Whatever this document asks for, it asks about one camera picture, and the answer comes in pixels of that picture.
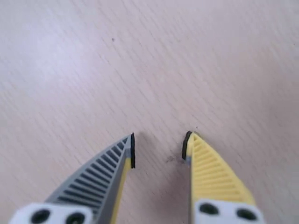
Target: black rubber tip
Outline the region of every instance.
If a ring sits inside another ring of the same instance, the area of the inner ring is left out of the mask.
[[[182,149],[182,158],[183,158],[183,160],[186,160],[187,143],[188,143],[188,140],[189,140],[191,134],[192,134],[192,132],[188,131],[186,133],[185,139],[183,141],[183,149]]]
[[[131,134],[131,168],[135,168],[135,137]]]

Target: wood grain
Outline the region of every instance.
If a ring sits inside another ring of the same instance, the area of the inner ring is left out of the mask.
[[[0,30],[3,223],[133,131],[118,223],[187,223],[187,130],[297,223],[297,0],[2,0]]]

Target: ribbed texture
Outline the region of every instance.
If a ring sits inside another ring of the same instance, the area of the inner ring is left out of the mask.
[[[255,204],[232,169],[197,134],[188,140],[192,147],[192,197],[194,200],[209,198],[216,200]]]
[[[88,206],[96,215],[112,182],[126,141],[117,143],[97,158],[59,195],[56,203]]]

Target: hole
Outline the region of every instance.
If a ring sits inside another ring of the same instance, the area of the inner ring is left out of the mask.
[[[237,216],[251,221],[257,220],[256,215],[248,209],[238,209]]]
[[[121,155],[121,152],[117,149],[117,147],[113,146],[111,149],[112,149],[118,156]]]
[[[31,217],[31,222],[33,224],[39,224],[47,221],[50,216],[50,211],[47,209],[41,209],[33,214]]]
[[[209,215],[218,215],[219,211],[218,208],[210,203],[204,203],[200,205],[199,210],[203,213],[209,214]]]
[[[82,224],[84,220],[85,216],[80,212],[76,212],[67,217],[66,224]]]
[[[123,144],[122,144],[121,142],[117,143],[117,146],[118,146],[121,150],[123,150],[123,148],[124,148],[124,146],[123,146]]]

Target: white connector block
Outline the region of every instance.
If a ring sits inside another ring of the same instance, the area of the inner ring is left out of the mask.
[[[92,211],[85,206],[32,203],[18,210],[9,224],[91,224]]]
[[[193,208],[194,224],[266,224],[258,208],[245,203],[200,199]]]

